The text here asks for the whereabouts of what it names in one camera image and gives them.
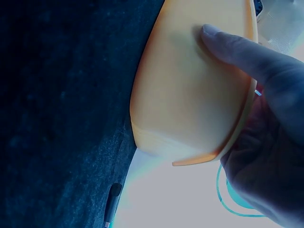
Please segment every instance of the wire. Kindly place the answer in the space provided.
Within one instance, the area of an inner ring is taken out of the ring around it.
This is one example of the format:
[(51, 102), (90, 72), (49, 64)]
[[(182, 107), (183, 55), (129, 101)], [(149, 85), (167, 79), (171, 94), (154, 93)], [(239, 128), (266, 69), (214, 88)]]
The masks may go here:
[(252, 218), (263, 218), (265, 217), (265, 215), (247, 215), (247, 214), (240, 214), (240, 213), (237, 213), (233, 210), (231, 210), (224, 202), (224, 200), (222, 199), (221, 195), (220, 195), (220, 192), (219, 192), (219, 174), (220, 174), (220, 171), (222, 169), (222, 165), (219, 166), (219, 169), (218, 169), (218, 173), (217, 173), (217, 193), (218, 193), (218, 199), (219, 201), (222, 203), (222, 205), (224, 206), (224, 208), (226, 210), (228, 210), (229, 212), (231, 212), (232, 214), (235, 214), (235, 215), (238, 215), (238, 216), (242, 216), (242, 217), (252, 217)]

